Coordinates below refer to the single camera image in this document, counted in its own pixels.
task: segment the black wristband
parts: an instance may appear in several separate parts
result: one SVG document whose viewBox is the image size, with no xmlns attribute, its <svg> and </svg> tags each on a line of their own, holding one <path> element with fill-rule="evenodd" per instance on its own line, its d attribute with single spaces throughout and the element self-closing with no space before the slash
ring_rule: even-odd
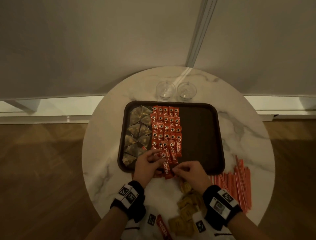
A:
<svg viewBox="0 0 316 240">
<path fill-rule="evenodd" d="M 146 214 L 144 201 L 144 188 L 139 182 L 131 181 L 120 189 L 110 208 L 118 207 L 126 213 L 129 220 L 134 219 L 138 223 Z"/>
<path fill-rule="evenodd" d="M 238 202 L 217 185 L 211 185 L 206 189 L 203 200 L 207 207 L 205 220 L 218 231 L 223 225 L 227 226 L 237 213 L 242 212 Z"/>
</svg>

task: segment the clear glass cup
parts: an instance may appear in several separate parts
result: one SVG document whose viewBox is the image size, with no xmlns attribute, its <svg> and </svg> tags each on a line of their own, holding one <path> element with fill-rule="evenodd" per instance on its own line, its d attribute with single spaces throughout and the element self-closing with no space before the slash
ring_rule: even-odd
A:
<svg viewBox="0 0 316 240">
<path fill-rule="evenodd" d="M 196 93 L 196 87 L 190 82 L 183 82 L 178 86 L 178 94 L 183 99 L 191 99 L 196 95 Z"/>
<path fill-rule="evenodd" d="M 156 86 L 157 96 L 165 98 L 165 99 L 172 97 L 175 91 L 176 91 L 176 88 L 173 85 L 173 83 L 168 82 L 168 81 L 160 82 Z"/>
</svg>

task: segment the round marble table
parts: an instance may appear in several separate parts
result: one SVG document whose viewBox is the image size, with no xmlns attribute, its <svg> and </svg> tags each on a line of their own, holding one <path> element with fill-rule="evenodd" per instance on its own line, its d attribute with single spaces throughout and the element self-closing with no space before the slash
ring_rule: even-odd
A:
<svg viewBox="0 0 316 240">
<path fill-rule="evenodd" d="M 124 108 L 134 100 L 160 101 L 155 87 L 165 80 L 176 87 L 183 81 L 192 82 L 197 88 L 192 102 L 208 103 L 217 109 L 225 172 L 233 170 L 235 155 L 250 168 L 252 209 L 247 216 L 259 224 L 274 186 L 275 163 L 269 135 L 250 103 L 231 85 L 204 71 L 180 66 L 152 68 L 126 78 L 95 109 L 83 141 L 82 169 L 98 214 L 103 217 L 120 187 L 131 181 L 131 174 L 121 171 L 117 164 Z M 168 101 L 182 100 L 174 96 Z M 145 195 L 145 204 L 155 206 L 166 222 L 178 215 L 176 202 L 182 193 L 175 180 L 152 179 Z"/>
</svg>

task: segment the forearm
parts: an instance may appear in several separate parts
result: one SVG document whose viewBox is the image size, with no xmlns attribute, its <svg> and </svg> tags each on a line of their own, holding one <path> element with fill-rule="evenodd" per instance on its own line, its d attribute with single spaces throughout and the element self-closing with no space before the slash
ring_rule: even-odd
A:
<svg viewBox="0 0 316 240">
<path fill-rule="evenodd" d="M 227 224 L 236 240 L 270 240 L 247 216 L 239 212 Z"/>
<path fill-rule="evenodd" d="M 120 239 L 128 217 L 117 207 L 112 207 L 105 217 L 94 227 L 85 240 Z"/>
</svg>

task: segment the white baseboard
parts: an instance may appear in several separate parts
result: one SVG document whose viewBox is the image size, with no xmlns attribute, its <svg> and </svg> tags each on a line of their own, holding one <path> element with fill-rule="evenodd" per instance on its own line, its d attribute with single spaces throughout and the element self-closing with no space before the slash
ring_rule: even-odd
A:
<svg viewBox="0 0 316 240">
<path fill-rule="evenodd" d="M 87 123 L 104 96 L 42 99 L 37 112 L 26 113 L 0 102 L 0 124 Z M 316 118 L 316 98 L 245 96 L 262 121 Z"/>
</svg>

